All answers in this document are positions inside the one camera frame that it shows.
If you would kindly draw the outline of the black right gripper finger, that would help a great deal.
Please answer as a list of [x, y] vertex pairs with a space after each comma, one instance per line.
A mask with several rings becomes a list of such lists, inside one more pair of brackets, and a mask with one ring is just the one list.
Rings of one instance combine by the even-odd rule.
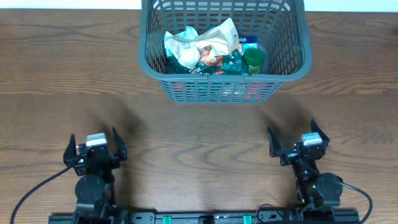
[[271, 157], [280, 157], [282, 148], [278, 139], [270, 127], [267, 128], [267, 133], [269, 137], [269, 155]]
[[318, 133], [320, 135], [323, 142], [330, 142], [329, 137], [320, 129], [314, 119], [310, 121], [310, 127], [313, 133]]

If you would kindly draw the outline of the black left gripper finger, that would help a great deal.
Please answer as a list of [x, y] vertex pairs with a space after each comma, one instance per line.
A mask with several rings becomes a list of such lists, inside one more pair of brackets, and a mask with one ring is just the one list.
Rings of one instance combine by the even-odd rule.
[[74, 167], [78, 162], [74, 134], [71, 134], [68, 146], [63, 153], [63, 162], [67, 167]]
[[119, 157], [119, 159], [121, 161], [125, 161], [127, 160], [127, 146], [126, 143], [120, 138], [118, 132], [116, 131], [116, 128], [113, 127], [112, 128], [113, 131], [113, 136], [114, 136], [114, 140], [116, 143], [116, 147], [118, 149], [117, 151], [117, 156]]

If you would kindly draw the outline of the green lid jar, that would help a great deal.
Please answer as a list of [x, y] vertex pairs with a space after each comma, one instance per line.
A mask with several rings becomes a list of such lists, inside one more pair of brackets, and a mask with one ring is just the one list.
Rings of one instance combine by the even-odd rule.
[[258, 74], [266, 59], [265, 53], [260, 49], [248, 48], [243, 53], [243, 59], [246, 62], [251, 74]]

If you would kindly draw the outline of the green snack bag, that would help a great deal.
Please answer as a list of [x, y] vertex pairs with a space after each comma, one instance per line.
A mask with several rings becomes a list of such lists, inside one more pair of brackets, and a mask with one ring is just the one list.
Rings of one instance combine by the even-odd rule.
[[214, 63], [209, 65], [198, 62], [192, 69], [178, 63], [175, 56], [168, 58], [169, 64], [175, 73], [209, 74], [209, 75], [244, 75], [249, 74], [249, 68], [238, 50], [229, 55], [217, 56]]

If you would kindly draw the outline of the blue tissue multipack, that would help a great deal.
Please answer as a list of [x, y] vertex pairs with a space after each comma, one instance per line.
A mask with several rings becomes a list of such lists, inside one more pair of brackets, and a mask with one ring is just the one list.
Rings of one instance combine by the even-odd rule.
[[239, 38], [239, 47], [238, 51], [241, 55], [244, 55], [244, 52], [247, 49], [257, 49], [257, 37], [256, 36], [242, 36]]

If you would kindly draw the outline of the light teal small packet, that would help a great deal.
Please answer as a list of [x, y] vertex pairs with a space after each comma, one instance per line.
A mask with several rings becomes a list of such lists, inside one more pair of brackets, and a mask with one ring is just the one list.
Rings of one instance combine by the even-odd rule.
[[173, 55], [173, 48], [174, 44], [170, 40], [170, 38], [180, 38], [180, 39], [185, 39], [185, 40], [194, 40], [198, 37], [198, 32], [196, 31], [195, 28], [191, 26], [186, 26], [185, 30], [182, 32], [179, 32], [178, 34], [172, 34], [169, 31], [166, 31], [164, 34], [164, 47], [166, 51], [167, 57], [171, 57]]

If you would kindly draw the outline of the beige paper pouch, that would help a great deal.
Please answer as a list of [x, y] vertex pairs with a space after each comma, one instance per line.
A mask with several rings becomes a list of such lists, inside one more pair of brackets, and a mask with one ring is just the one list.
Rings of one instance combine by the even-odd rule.
[[239, 47], [239, 35], [231, 18], [211, 28], [194, 40], [170, 38], [178, 63], [192, 69], [198, 62], [210, 63], [217, 56], [229, 55]]

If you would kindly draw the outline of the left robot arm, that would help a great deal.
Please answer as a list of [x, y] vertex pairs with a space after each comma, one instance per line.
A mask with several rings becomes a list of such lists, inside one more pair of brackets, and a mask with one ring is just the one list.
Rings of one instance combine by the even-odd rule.
[[63, 162], [75, 170], [80, 180], [75, 186], [76, 210], [84, 217], [103, 218], [114, 205], [114, 175], [121, 162], [127, 160], [127, 146], [113, 128], [117, 153], [111, 154], [104, 133], [86, 137], [86, 143], [76, 144], [72, 134], [63, 153]]

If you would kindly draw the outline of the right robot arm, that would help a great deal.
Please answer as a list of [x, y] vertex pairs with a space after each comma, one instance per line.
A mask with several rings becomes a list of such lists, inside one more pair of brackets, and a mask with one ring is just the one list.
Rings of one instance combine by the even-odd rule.
[[311, 132], [303, 134], [301, 141], [292, 149], [283, 149], [276, 135], [267, 129], [269, 155], [278, 157], [281, 166], [292, 166], [295, 175], [296, 193], [302, 202], [296, 207], [297, 218], [305, 219], [305, 213], [320, 212], [337, 207], [343, 187], [341, 179], [332, 173], [320, 173], [316, 161], [326, 154], [329, 137], [314, 120], [310, 121]]

